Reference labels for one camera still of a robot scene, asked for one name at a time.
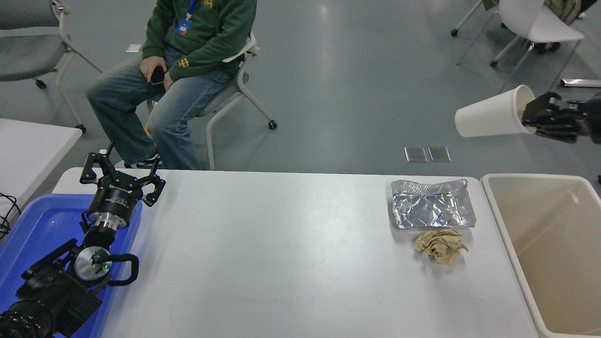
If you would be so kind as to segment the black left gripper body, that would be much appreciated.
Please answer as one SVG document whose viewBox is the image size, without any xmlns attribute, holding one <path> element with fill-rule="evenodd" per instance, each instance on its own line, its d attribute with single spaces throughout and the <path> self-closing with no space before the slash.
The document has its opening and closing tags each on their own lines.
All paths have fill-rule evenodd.
<svg viewBox="0 0 601 338">
<path fill-rule="evenodd" d="M 138 200 L 142 198 L 142 188 L 129 187 L 131 182 L 121 179 L 114 183 L 109 177 L 102 178 L 97 184 L 97 191 L 87 210 L 87 218 L 96 221 L 101 214 L 110 213 L 131 221 Z"/>
</svg>

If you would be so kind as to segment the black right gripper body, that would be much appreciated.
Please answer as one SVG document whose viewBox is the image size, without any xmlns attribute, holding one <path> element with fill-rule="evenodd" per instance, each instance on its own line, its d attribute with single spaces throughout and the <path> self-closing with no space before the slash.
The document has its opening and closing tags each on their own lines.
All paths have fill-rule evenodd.
<svg viewBox="0 0 601 338">
<path fill-rule="evenodd" d="M 586 126 L 590 139 L 595 144 L 601 144 L 601 92 L 586 101 L 585 111 L 587 113 Z"/>
</svg>

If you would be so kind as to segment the person's right hand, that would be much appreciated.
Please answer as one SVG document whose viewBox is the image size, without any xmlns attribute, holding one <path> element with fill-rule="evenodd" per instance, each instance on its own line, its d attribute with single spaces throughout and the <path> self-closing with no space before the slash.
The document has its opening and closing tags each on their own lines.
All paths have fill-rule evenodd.
<svg viewBox="0 0 601 338">
<path fill-rule="evenodd" d="M 148 83 L 152 81 L 152 74 L 157 67 L 163 70 L 164 78 L 166 78 L 168 75 L 168 69 L 164 58 L 160 56 L 149 56 L 142 60 L 139 70 L 141 71 L 142 75 L 146 77 Z"/>
</svg>

